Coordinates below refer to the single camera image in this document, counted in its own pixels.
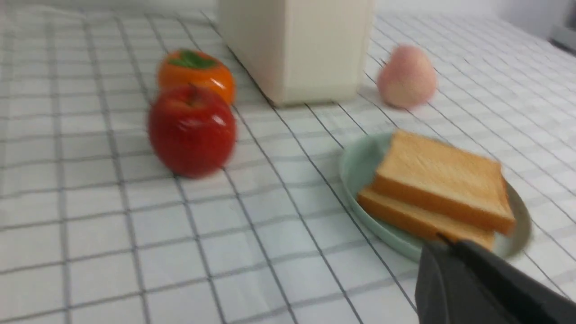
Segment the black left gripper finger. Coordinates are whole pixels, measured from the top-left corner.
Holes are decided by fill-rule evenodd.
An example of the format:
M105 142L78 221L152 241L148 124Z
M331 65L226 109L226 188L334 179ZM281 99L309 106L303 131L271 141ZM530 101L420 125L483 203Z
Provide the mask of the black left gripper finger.
M421 324L573 324L575 303L470 240L423 244L415 288Z

